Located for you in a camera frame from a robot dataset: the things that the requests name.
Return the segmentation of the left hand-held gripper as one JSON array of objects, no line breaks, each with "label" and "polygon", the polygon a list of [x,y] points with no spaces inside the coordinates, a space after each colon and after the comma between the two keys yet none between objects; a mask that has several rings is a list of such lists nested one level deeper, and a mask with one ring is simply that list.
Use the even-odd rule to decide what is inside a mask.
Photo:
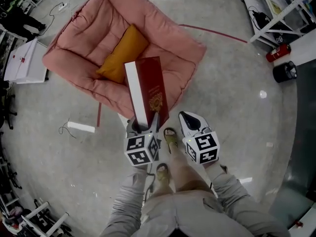
[{"label": "left hand-held gripper", "polygon": [[139,126],[135,118],[127,122],[126,133],[138,134],[124,139],[124,154],[134,167],[151,164],[159,160],[158,152],[160,150],[159,131],[159,113],[155,112],[152,124],[147,134],[138,134]]}]

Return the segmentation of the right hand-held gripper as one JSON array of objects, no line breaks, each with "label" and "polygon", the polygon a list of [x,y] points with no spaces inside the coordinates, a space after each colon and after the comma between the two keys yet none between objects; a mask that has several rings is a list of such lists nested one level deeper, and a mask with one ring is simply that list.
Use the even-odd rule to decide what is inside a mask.
[{"label": "right hand-held gripper", "polygon": [[181,111],[179,121],[184,136],[186,153],[196,164],[206,164],[219,159],[220,144],[215,131],[202,116]]}]

